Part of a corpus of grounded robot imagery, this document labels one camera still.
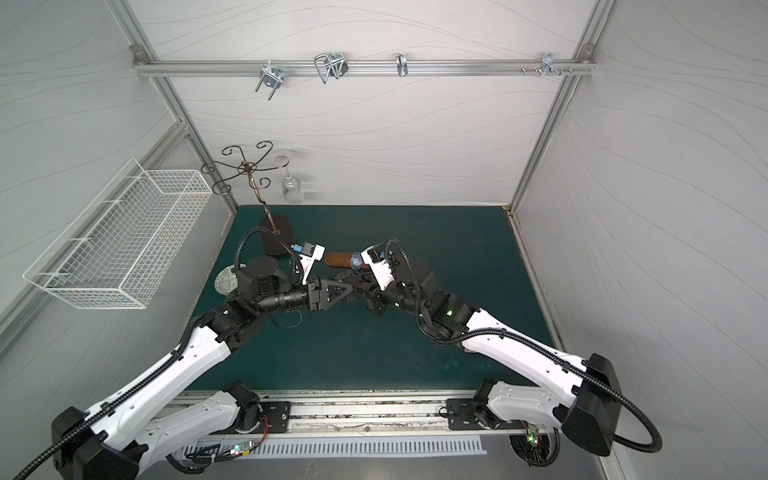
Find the wooden T-shaped watch stand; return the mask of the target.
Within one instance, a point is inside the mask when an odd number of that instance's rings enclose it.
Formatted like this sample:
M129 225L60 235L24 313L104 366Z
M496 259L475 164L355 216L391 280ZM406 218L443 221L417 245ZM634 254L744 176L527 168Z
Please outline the wooden T-shaped watch stand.
M350 257L353 253L330 252L325 256L325 263L331 268L351 269Z

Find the blue translucent watch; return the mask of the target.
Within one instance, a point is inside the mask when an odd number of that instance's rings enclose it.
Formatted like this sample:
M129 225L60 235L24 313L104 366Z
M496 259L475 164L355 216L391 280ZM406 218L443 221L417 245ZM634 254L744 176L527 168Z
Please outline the blue translucent watch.
M365 262L360 252L354 252L350 257L350 268L355 272L361 272L365 267Z

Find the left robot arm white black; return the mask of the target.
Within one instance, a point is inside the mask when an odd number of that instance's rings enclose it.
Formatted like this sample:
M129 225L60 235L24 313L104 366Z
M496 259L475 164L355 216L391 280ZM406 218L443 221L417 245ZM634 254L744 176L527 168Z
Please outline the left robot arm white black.
M330 309L354 287L311 276L320 245L289 247L291 269L273 257L235 260L236 287L225 301L190 321L169 354L87 410L70 407L52 422L45 456L64 479L135 479L148 467L209 433L266 434L268 416L258 394L234 382L174 414L160 411L200 376L242 348L267 315Z

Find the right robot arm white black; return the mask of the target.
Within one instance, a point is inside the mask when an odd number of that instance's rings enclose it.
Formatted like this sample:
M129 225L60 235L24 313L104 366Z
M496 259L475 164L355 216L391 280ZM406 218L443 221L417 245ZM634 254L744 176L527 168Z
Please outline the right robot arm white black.
M487 310L439 285L424 263L396 256L394 243L352 255L350 265L368 281L371 308L395 307L414 316L429 340L484 355L533 382L520 389L486 381L476 394L473 415L483 427L519 422L527 431L550 428L594 455L606 457L614 444L627 399L612 363L599 354L584 359L549 347L513 329Z

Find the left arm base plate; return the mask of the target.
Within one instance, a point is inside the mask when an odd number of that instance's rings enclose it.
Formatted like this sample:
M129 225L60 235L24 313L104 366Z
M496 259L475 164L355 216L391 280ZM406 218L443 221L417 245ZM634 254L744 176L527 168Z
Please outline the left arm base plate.
M255 414L247 414L245 423L235 421L230 427L212 432L212 435L257 435L267 430L271 433L286 433L291 414L289 401L262 401Z

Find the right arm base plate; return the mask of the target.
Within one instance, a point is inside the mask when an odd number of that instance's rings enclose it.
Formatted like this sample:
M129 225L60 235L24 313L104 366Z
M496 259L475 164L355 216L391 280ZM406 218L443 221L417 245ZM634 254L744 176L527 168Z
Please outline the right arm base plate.
M496 416L489 407L469 398L449 398L438 410L452 431L464 430L523 430L519 420L506 421Z

